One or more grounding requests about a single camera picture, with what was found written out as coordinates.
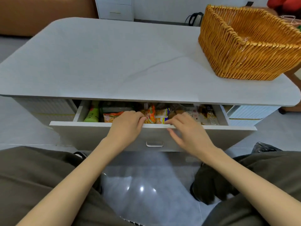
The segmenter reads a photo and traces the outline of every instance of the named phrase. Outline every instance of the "gray tile floor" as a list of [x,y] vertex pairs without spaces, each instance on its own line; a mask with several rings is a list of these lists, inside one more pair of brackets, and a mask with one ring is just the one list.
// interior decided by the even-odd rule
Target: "gray tile floor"
[[[27,40],[0,37],[0,62]],[[0,97],[0,127],[0,150],[28,145],[76,151],[12,98]],[[227,154],[248,154],[258,141],[283,150],[301,150],[301,114],[276,111],[256,127],[256,133],[228,149]],[[215,204],[199,203],[189,194],[199,166],[185,158],[183,152],[123,152],[104,170],[104,198],[118,215],[148,226],[201,225]]]

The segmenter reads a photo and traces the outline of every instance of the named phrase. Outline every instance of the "wall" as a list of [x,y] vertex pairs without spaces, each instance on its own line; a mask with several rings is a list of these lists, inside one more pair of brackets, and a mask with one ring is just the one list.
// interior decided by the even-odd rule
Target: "wall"
[[253,6],[266,6],[268,0],[134,0],[134,18],[183,23],[192,13],[205,12],[208,4],[245,6],[254,1]]

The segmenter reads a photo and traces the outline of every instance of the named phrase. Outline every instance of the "red object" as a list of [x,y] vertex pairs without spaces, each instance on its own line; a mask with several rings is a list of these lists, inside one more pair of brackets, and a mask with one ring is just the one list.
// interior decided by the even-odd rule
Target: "red object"
[[286,13],[294,13],[301,9],[301,0],[286,0],[282,9]]
[[268,0],[267,6],[271,9],[276,9],[277,7],[284,4],[286,0]]

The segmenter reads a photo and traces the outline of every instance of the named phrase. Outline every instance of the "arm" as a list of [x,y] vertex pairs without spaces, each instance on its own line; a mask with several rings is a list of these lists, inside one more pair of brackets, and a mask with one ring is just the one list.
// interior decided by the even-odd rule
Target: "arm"
[[182,139],[168,129],[180,147],[223,175],[271,226],[301,225],[299,201],[216,148],[205,129],[187,113],[176,115],[165,123],[174,125],[181,132]]
[[17,226],[66,226],[73,223],[82,203],[105,166],[139,135],[145,121],[141,112],[116,118],[96,149],[47,194]]

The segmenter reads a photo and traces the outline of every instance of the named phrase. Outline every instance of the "metal handle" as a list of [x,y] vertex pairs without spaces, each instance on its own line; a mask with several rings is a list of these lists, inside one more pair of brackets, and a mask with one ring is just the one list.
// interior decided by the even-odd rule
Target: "metal handle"
[[152,143],[150,143],[150,144],[146,141],[145,144],[146,144],[148,147],[163,147],[163,146],[164,146],[164,142],[162,142],[162,141],[159,141],[159,142],[152,142]]

